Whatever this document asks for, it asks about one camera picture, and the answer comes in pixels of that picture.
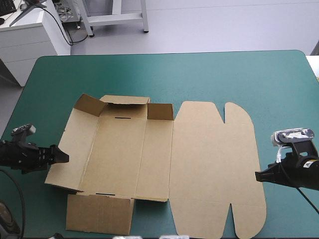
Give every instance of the cardboard flap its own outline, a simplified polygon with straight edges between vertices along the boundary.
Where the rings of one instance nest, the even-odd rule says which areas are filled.
[[[80,190],[99,118],[73,109],[61,137],[59,148],[69,154],[68,163],[51,165],[45,183]]]
[[[175,121],[224,123],[214,103],[195,101],[183,102]]]
[[[225,123],[252,124],[249,114],[240,106],[227,102],[225,105]]]
[[[264,206],[247,206],[232,204],[235,232],[240,239],[254,237],[266,221]]]
[[[147,120],[136,199],[167,201],[172,131],[172,120]]]
[[[104,102],[87,94],[83,94],[75,103],[74,108],[94,116],[99,116],[104,106]]]
[[[229,204],[169,200],[177,234],[192,238],[219,239],[223,236]]]
[[[172,104],[148,104],[149,120],[174,120]]]
[[[120,105],[146,105],[150,102],[149,97],[137,97],[137,96],[112,96],[105,95],[101,101],[106,103],[120,104]]]
[[[224,215],[208,216],[210,203],[234,205],[239,238],[253,237],[264,224],[266,201],[263,185],[255,178],[260,166],[253,124],[234,103],[226,104],[225,118],[223,123],[212,103],[185,102],[174,122],[169,200],[180,234],[221,237],[222,230],[209,230],[200,219],[220,225],[228,209]],[[198,220],[188,220],[193,215]]]
[[[134,199],[68,195],[66,229],[129,235]]]

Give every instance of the gray floor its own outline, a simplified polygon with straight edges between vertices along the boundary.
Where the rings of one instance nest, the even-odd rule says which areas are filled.
[[[91,15],[110,14],[112,0],[87,0]],[[319,0],[147,0],[150,32],[141,24],[95,27],[73,55],[297,49],[319,40]],[[122,12],[141,9],[123,0]],[[73,40],[85,31],[71,29]],[[0,85],[0,135],[21,89]]]
[[[0,136],[10,119],[11,113],[21,92],[21,87],[0,79]]]

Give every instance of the white desk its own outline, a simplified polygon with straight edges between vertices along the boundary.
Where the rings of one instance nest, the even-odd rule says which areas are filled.
[[[19,2],[20,0],[14,1],[17,9]],[[43,4],[63,29],[52,1],[47,0]],[[20,13],[18,9],[0,25],[0,58],[20,85],[24,86],[37,58],[70,55],[70,46],[65,42],[53,18],[39,8],[29,12],[13,26],[9,26]]]

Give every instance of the cardboard box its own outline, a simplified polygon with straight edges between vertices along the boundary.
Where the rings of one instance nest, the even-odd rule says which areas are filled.
[[[184,102],[174,121],[172,104],[82,95],[59,144],[70,162],[46,179],[79,192],[67,229],[128,235],[133,199],[169,198],[180,235],[220,238],[231,204],[236,235],[253,237],[266,217],[254,127],[233,103],[225,117],[210,102]]]
[[[45,181],[85,192],[68,198],[68,230],[128,235],[132,198],[167,201],[172,104],[149,102],[148,97],[98,100],[85,94],[76,102],[59,144],[70,162],[53,165]],[[98,208],[115,218],[95,214]],[[126,215],[121,223],[118,214]]]

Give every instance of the cable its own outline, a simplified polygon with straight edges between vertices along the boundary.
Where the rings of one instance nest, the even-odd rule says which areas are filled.
[[[22,227],[21,227],[21,235],[20,235],[20,239],[23,239],[24,236],[24,226],[25,226],[25,203],[24,203],[24,197],[23,197],[23,193],[22,190],[18,184],[18,182],[5,170],[0,168],[0,172],[4,173],[5,175],[7,175],[11,181],[15,184],[16,188],[19,191],[20,194],[20,200],[21,200],[21,207],[22,207]]]
[[[60,32],[61,32],[61,34],[62,34],[64,40],[66,41],[66,43],[67,43],[69,46],[73,46],[74,43],[78,43],[78,42],[84,41],[84,40],[88,37],[88,35],[86,35],[86,37],[85,37],[84,39],[80,40],[80,41],[75,41],[75,42],[73,42],[72,39],[71,39],[71,42],[69,42],[69,41],[66,39],[65,35],[63,34],[63,31],[62,31],[62,29],[61,29],[61,27],[60,27],[58,21],[55,19],[55,17],[54,17],[48,10],[46,10],[46,9],[43,8],[43,7],[40,7],[40,6],[37,5],[37,4],[34,4],[31,0],[26,0],[26,1],[27,1],[28,3],[30,3],[30,4],[32,4],[32,5],[34,5],[34,6],[38,7],[38,8],[40,8],[40,9],[42,9],[43,11],[47,12],[47,13],[53,18],[53,20],[55,21],[55,23],[58,25],[58,27],[59,27],[59,29],[60,29]]]
[[[301,189],[299,187],[296,187],[295,184],[293,183],[293,181],[291,180],[291,178],[288,176],[287,172],[285,171],[282,162],[279,163],[281,170],[283,171],[285,177],[287,178],[287,180],[290,182],[290,184],[297,189],[297,191],[304,197],[304,199],[312,206],[312,208],[319,214],[319,210],[318,208],[312,203],[312,201],[310,201],[310,199],[303,193],[303,191],[301,191]]]
[[[79,40],[79,41],[73,41],[73,39],[72,39],[72,37],[71,37],[71,34],[70,34],[70,32],[69,32],[68,28],[65,28],[65,30],[66,30],[66,32],[68,33],[68,35],[69,35],[70,40],[71,40],[71,42],[72,42],[72,43],[79,43],[79,42],[81,42],[81,41],[84,41],[84,40],[88,37],[88,34],[86,34],[86,37],[84,37],[82,40]]]

